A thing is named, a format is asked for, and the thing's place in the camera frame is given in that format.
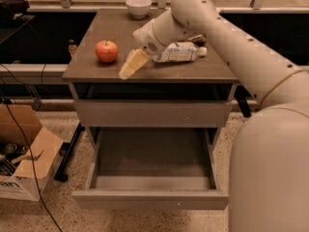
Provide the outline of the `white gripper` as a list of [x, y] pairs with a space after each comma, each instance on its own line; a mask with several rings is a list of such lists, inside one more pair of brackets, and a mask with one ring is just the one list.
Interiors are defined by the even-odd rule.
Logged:
[[129, 53], [119, 72], [121, 79], [131, 77], [149, 61], [149, 55], [155, 56], [166, 48], [163, 34], [159, 31], [159, 25], [155, 19], [135, 30], [132, 36], [141, 49], [133, 49]]

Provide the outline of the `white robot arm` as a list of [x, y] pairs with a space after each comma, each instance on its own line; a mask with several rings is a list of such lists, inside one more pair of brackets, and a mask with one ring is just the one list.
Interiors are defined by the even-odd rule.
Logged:
[[120, 77], [187, 31], [212, 48], [261, 106], [239, 129], [229, 177], [230, 232], [309, 232], [309, 73], [224, 19], [210, 0], [171, 0], [134, 33]]

